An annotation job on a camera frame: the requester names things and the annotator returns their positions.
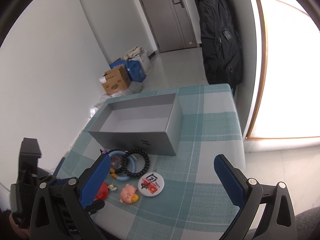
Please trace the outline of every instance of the door handle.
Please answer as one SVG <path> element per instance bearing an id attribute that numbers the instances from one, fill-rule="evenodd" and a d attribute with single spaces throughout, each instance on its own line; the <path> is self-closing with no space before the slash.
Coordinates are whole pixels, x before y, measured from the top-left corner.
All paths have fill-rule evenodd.
<path id="1" fill-rule="evenodd" d="M 176 2 L 174 4 L 181 4 L 181 8 L 184 8 L 184 4 L 183 4 L 183 1 L 182 0 L 179 0 L 179 2 Z"/>

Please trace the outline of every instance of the cardboard box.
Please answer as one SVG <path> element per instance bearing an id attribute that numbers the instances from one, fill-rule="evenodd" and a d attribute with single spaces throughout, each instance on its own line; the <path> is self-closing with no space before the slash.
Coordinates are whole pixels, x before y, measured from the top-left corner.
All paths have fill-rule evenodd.
<path id="1" fill-rule="evenodd" d="M 123 65 L 125 67 L 131 81 L 141 83 L 145 80 L 146 75 L 144 74 L 139 61 L 131 60 L 129 62 L 126 62 L 125 60 L 120 60 L 110 64 L 110 68 L 113 69 L 120 65 Z"/>
<path id="2" fill-rule="evenodd" d="M 130 85 L 130 79 L 124 65 L 120 65 L 106 71 L 100 78 L 104 90 L 108 95 L 127 89 Z"/>
<path id="3" fill-rule="evenodd" d="M 182 122 L 178 95 L 157 95 L 108 103 L 89 133 L 105 149 L 175 156 Z"/>

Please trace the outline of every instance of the white pin badge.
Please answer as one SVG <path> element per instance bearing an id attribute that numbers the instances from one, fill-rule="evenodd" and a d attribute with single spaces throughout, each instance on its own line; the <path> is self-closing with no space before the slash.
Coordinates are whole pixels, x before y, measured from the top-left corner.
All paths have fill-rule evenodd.
<path id="1" fill-rule="evenodd" d="M 138 189 L 142 195 L 153 197 L 158 195 L 164 187 L 164 179 L 159 173 L 149 172 L 143 175 L 138 182 Z"/>

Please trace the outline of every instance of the gray pants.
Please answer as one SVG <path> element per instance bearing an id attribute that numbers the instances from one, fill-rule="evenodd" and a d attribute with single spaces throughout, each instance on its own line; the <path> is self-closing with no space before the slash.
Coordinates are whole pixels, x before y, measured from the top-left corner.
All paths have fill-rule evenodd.
<path id="1" fill-rule="evenodd" d="M 309 209 L 296 215 L 297 224 L 297 240 L 308 240 L 313 230 L 320 223 L 320 207 Z M 244 240 L 251 240 L 255 233 L 255 229 L 248 231 Z"/>

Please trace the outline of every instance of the plaid tablecloth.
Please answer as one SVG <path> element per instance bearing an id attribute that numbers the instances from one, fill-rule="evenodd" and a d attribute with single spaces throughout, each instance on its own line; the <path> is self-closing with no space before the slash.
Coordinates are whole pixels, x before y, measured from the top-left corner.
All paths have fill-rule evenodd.
<path id="1" fill-rule="evenodd" d="M 213 159 L 217 154 L 224 154 L 236 168 L 244 169 L 239 120 L 230 87 L 226 84 L 108 99 L 79 135 L 58 177 L 79 177 L 100 155 L 101 146 L 88 129 L 108 103 L 169 93 L 179 96 L 183 126 L 177 156 L 150 155 L 149 171 L 164 177 L 163 191 L 154 197 L 138 192 L 140 199 L 127 205 L 119 201 L 119 193 L 126 183 L 136 186 L 138 180 L 119 182 L 108 175 L 105 182 L 115 184 L 118 190 L 109 191 L 105 207 L 93 219 L 120 239 L 219 239 L 238 207 L 232 205 L 214 172 Z"/>

